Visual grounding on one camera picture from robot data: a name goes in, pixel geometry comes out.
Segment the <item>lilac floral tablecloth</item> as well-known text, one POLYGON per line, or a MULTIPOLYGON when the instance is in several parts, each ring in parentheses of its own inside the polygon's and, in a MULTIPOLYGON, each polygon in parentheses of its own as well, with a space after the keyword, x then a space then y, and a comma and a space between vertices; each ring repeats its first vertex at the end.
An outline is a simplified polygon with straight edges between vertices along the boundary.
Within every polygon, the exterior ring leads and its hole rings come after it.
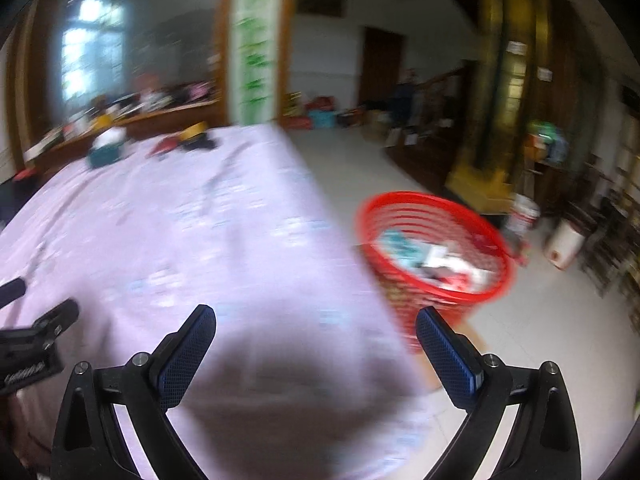
POLYGON ((212 479, 419 479, 432 408, 392 312, 276 127, 212 150, 72 162, 1 234, 27 325, 65 299, 66 367, 153 350, 200 304, 216 337, 169 419, 212 479))

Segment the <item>bamboo painted pillar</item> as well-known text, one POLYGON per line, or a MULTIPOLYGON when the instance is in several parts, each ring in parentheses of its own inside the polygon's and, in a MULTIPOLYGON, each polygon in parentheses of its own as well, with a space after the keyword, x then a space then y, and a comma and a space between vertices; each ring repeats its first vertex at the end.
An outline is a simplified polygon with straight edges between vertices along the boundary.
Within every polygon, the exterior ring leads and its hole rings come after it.
POLYGON ((295 0, 218 0, 214 68, 225 125, 284 118, 295 0))

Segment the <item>black device on table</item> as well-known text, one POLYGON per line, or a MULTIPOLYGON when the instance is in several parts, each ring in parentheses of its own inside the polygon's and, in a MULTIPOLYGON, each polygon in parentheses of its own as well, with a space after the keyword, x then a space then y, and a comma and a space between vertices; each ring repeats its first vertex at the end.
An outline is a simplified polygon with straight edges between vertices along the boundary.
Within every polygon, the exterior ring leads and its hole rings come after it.
POLYGON ((186 151, 213 151, 218 148, 216 139, 211 138, 206 131, 182 139, 180 146, 186 151))

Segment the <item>yellow tape roll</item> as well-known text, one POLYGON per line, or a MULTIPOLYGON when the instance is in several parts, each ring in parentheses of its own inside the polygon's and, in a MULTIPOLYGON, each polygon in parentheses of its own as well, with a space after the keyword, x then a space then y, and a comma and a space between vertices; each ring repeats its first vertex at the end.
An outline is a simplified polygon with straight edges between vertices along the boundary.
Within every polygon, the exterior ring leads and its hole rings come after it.
POLYGON ((179 134, 179 142, 180 143, 188 143, 197 139, 199 136, 202 136, 206 133, 208 129, 207 122, 197 122, 196 124, 189 126, 188 128, 183 129, 179 134))

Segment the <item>teal tissue box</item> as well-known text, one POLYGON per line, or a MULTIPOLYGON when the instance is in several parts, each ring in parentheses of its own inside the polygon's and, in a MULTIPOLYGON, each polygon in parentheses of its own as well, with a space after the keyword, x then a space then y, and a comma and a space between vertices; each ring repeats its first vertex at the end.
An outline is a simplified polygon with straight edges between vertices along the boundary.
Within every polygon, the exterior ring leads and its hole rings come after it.
POLYGON ((130 142, 124 127, 112 127, 99 134, 88 151, 91 169, 113 165, 128 155, 130 142))

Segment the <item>wooden cabinet counter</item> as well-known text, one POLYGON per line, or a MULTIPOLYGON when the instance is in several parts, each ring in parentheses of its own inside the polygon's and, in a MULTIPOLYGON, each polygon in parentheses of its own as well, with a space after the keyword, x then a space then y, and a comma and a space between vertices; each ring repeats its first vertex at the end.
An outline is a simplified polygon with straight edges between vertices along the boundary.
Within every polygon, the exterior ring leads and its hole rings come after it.
MULTIPOLYGON (((141 114, 119 120, 114 123, 114 126, 124 128, 128 139, 141 141, 161 134, 176 133, 198 122, 206 122, 209 127, 228 126, 228 113, 224 111, 221 102, 213 100, 141 114)), ((63 141, 30 162, 26 162, 26 165, 40 172, 64 167, 74 160, 85 157, 97 136, 97 132, 92 132, 63 141)))

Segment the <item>red booklet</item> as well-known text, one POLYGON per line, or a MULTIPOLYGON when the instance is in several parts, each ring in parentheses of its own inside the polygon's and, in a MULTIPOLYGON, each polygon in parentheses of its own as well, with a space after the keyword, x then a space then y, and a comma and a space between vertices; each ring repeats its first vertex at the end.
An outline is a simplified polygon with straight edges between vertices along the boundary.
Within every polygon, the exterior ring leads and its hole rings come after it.
POLYGON ((180 138, 178 136, 165 136, 152 147, 152 150, 146 155, 147 158, 164 156, 175 151, 180 146, 180 138))

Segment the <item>red plastic mesh basket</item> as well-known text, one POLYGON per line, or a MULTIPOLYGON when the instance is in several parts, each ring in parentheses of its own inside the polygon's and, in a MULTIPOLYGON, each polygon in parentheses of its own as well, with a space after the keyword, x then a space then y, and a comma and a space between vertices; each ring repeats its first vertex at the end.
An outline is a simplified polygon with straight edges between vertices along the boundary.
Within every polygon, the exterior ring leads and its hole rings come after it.
POLYGON ((355 219, 359 248, 412 352, 414 323, 433 307, 452 327, 504 295, 513 264, 499 231, 475 211, 433 194, 375 195, 355 219))

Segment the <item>white cylinder stool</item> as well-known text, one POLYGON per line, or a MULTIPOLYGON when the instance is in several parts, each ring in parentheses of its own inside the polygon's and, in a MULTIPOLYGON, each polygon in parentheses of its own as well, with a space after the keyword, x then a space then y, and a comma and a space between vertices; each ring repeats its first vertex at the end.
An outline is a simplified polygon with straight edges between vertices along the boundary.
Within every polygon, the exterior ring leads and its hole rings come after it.
POLYGON ((544 256, 557 269, 565 270, 585 243, 584 231, 573 221, 562 219, 544 243, 544 256))

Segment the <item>white plastic bucket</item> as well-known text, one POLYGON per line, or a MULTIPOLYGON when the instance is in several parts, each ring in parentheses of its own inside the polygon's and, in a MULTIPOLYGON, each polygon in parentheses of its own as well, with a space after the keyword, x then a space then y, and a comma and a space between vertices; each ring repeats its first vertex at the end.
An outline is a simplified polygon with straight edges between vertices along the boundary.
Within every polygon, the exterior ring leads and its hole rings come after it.
POLYGON ((515 194, 504 227, 513 235, 524 237, 539 216, 539 206, 531 198, 522 194, 515 194))

